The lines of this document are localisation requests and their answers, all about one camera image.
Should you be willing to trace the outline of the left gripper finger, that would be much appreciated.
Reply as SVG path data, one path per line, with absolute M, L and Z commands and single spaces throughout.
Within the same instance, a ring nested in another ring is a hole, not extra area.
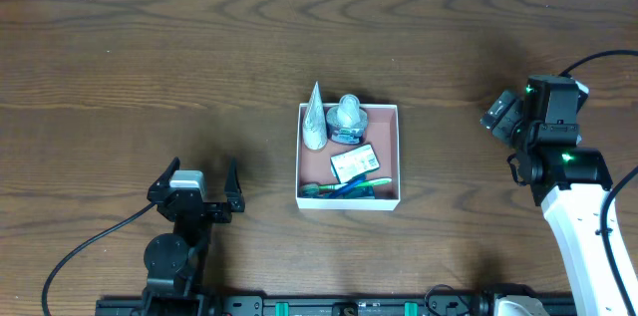
M 164 202 L 172 194 L 170 180 L 173 175 L 179 170 L 179 167 L 180 160 L 178 157 L 175 157 L 170 162 L 166 170 L 149 187 L 147 194 L 147 200 L 149 202 Z
M 235 158 L 230 162 L 224 186 L 224 194 L 232 212 L 245 211 L 245 200 L 238 179 L 237 162 Z

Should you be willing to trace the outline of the green white toothbrush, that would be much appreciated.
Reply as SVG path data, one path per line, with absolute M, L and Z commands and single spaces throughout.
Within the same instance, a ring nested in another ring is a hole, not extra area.
M 317 184 L 317 183 L 308 183 L 302 185 L 299 189 L 299 192 L 304 197 L 311 197 L 315 195 L 319 195 L 321 193 L 329 193 L 337 191 L 343 187 L 349 187 L 350 189 L 356 187 L 369 187 L 369 186 L 379 186 L 389 184 L 392 181 L 390 177 L 380 177 L 374 178 L 370 180 L 364 179 L 354 179 L 352 181 L 348 181 L 345 183 L 336 183 L 336 184 Z

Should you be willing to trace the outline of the red green toothpaste tube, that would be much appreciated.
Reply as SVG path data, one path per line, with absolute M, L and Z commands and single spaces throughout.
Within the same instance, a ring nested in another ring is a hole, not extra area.
M 335 190 L 304 190 L 300 192 L 300 197 L 319 199 L 374 199 L 375 192 L 371 186 L 355 187 L 339 195 L 336 195 Z

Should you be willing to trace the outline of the white lotion tube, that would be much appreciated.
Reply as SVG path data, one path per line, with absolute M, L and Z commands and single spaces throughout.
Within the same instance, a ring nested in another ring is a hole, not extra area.
M 302 121 L 304 145 L 311 151 L 320 151 L 327 145 L 327 127 L 319 84 L 315 83 Z

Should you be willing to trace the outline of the green white soap box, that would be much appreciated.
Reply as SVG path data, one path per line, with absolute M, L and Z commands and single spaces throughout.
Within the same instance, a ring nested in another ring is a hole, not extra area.
M 340 183 L 377 170 L 380 163 L 371 145 L 363 145 L 348 152 L 330 157 L 333 174 Z

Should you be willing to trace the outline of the blue disposable razor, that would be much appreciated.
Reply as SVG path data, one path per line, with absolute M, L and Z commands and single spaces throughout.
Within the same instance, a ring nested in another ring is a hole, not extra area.
M 363 186 L 362 183 L 366 180 L 364 174 L 358 175 L 348 181 L 344 186 L 334 190 L 327 195 L 328 199 L 360 199 L 369 198 L 371 191 L 369 187 Z

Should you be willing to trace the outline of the blue soap pump bottle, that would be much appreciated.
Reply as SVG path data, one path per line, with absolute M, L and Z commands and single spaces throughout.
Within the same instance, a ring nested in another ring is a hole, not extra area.
M 337 106 L 326 114 L 328 137 L 343 145 L 359 145 L 363 142 L 368 127 L 367 113 L 360 107 L 359 99 L 352 94 L 344 95 Z

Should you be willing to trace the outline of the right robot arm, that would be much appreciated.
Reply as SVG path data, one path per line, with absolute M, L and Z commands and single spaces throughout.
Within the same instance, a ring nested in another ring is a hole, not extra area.
M 577 115 L 589 90 L 569 77 L 528 78 L 504 91 L 480 122 L 512 148 L 514 182 L 529 187 L 558 244 L 580 315 L 634 315 L 637 275 L 615 211 L 618 192 L 602 153 L 580 146 Z

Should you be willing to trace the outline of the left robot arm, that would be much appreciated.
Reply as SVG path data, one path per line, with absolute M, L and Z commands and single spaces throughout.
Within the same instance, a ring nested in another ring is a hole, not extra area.
M 148 201 L 168 221 L 171 233 L 155 237 L 146 247 L 148 271 L 139 316 L 221 315 L 223 302 L 203 285 L 203 273 L 215 224 L 229 223 L 245 210 L 236 161 L 230 162 L 225 201 L 206 201 L 206 183 L 199 170 L 184 170 L 174 158 L 150 186 Z

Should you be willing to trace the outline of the white box with pink interior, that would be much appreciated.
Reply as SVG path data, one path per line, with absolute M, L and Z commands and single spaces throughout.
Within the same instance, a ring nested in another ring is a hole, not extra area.
M 368 125 L 363 141 L 344 145 L 328 141 L 308 149 L 297 133 L 295 199 L 301 209 L 392 211 L 401 201 L 399 113 L 395 105 L 363 104 Z M 343 182 L 360 178 L 369 196 L 333 196 Z

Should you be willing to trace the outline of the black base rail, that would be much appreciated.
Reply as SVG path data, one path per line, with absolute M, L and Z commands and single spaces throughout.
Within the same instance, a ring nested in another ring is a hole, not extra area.
M 222 306 L 199 312 L 199 306 L 169 306 L 168 311 L 145 311 L 140 299 L 104 299 L 96 303 L 96 316 L 129 315 L 221 315 L 221 316 L 379 316 L 379 315 L 487 315 L 492 307 L 487 296 L 478 301 L 469 294 L 453 296 L 439 293 L 425 298 L 337 299 L 337 298 L 262 298 L 232 296 Z M 569 297 L 540 297 L 542 309 L 550 316 L 575 316 Z

